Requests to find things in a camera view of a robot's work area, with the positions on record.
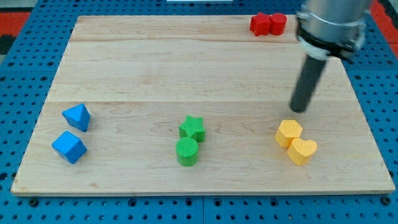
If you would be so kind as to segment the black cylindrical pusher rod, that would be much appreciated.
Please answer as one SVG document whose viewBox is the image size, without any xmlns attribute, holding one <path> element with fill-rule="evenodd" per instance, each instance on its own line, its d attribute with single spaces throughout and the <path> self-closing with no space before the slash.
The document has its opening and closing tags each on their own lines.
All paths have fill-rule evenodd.
<svg viewBox="0 0 398 224">
<path fill-rule="evenodd" d="M 325 65 L 326 60 L 306 56 L 289 104 L 293 112 L 307 110 Z"/>
</svg>

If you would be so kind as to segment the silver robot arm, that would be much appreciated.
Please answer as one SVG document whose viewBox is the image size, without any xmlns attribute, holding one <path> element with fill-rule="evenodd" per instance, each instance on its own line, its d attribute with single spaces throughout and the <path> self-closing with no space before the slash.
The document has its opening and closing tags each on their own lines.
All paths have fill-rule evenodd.
<svg viewBox="0 0 398 224">
<path fill-rule="evenodd" d="M 365 41 L 372 0 L 306 0 L 296 14 L 296 37 L 306 57 L 289 107 L 303 113 L 330 57 L 348 60 Z"/>
</svg>

